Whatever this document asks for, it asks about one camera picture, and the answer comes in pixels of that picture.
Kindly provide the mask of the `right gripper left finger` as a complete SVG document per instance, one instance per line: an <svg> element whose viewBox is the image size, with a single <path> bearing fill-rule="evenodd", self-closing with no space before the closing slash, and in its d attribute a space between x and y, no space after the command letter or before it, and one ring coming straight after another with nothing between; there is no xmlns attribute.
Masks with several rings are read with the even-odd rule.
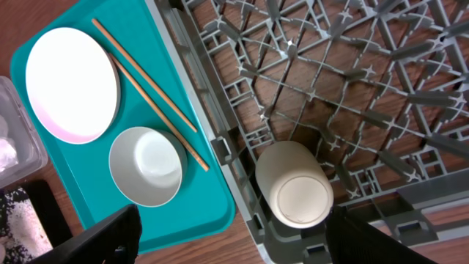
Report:
<svg viewBox="0 0 469 264"><path fill-rule="evenodd" d="M137 205L129 204L32 260L34 264L134 264L139 255L142 223Z"/></svg>

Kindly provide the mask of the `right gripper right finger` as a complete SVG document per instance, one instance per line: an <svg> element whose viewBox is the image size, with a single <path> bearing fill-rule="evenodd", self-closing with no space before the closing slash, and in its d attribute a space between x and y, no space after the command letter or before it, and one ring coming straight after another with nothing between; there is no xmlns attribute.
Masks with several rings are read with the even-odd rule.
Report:
<svg viewBox="0 0 469 264"><path fill-rule="evenodd" d="M339 206L325 220L325 237L334 264L435 264Z"/></svg>

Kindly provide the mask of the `white cup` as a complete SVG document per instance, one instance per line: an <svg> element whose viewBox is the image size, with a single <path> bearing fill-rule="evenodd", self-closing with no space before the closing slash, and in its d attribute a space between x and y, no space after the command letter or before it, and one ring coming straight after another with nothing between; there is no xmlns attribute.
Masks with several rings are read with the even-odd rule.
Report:
<svg viewBox="0 0 469 264"><path fill-rule="evenodd" d="M273 215L289 227L316 226L333 206L327 176L309 149L298 142L281 141L265 148L255 177Z"/></svg>

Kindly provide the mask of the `grey bowl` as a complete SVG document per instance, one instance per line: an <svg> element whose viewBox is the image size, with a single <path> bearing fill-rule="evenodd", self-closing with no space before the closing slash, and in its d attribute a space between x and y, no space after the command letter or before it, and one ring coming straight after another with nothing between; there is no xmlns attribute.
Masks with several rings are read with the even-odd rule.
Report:
<svg viewBox="0 0 469 264"><path fill-rule="evenodd" d="M155 208L169 203L179 192L188 158L173 134L133 127L113 141L108 165L114 184L126 198Z"/></svg>

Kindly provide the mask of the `rice pile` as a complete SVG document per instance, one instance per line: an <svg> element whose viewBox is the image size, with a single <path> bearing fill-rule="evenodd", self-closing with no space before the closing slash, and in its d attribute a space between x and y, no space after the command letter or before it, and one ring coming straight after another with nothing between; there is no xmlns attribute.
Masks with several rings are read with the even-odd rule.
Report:
<svg viewBox="0 0 469 264"><path fill-rule="evenodd" d="M1 263L29 263L52 249L24 189L1 193Z"/></svg>

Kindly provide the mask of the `white napkin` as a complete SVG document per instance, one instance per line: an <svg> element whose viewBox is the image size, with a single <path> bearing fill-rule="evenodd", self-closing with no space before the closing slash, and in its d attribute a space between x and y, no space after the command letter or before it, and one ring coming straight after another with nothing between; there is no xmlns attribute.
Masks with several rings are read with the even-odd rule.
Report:
<svg viewBox="0 0 469 264"><path fill-rule="evenodd" d="M1 117L1 172L18 164L18 154L14 141L8 137L9 126L7 121Z"/></svg>

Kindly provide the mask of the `wooden chopstick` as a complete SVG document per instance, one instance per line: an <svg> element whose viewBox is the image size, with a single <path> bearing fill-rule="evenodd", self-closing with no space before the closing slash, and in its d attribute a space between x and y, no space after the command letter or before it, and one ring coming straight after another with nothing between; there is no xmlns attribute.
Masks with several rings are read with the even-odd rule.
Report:
<svg viewBox="0 0 469 264"><path fill-rule="evenodd" d="M203 168L204 171L208 172L210 167L202 159L202 157L194 150L191 144L184 138L184 136L176 129L176 127L171 123L167 116L160 110L160 108L155 104L152 98L144 91L144 89L139 85L139 83L132 77L131 74L122 66L122 64L112 55L109 54L112 61L116 66L122 71L124 76L130 81L134 88L139 92L139 94L145 99L145 101L150 105L153 111L163 120L166 126L171 130L171 132L180 140L182 145L187 149L187 151L195 158L197 163Z"/></svg>
<svg viewBox="0 0 469 264"><path fill-rule="evenodd" d="M177 113L177 115L196 133L196 126L186 117L173 100L158 86L156 82L147 74L147 72L138 64L138 62L120 45L120 43L108 32L108 30L93 18L92 24L102 33L106 39L115 47L121 55L133 66L133 68L144 78L144 80L163 98L163 100Z"/></svg>

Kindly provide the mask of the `large white plate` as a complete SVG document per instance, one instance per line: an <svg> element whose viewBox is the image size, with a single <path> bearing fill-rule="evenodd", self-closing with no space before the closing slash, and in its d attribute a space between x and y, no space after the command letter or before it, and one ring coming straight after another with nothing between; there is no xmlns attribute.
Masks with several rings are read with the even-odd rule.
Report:
<svg viewBox="0 0 469 264"><path fill-rule="evenodd" d="M102 136L120 104L115 64L87 33L59 27L43 34L26 62L26 91L41 125L69 144Z"/></svg>

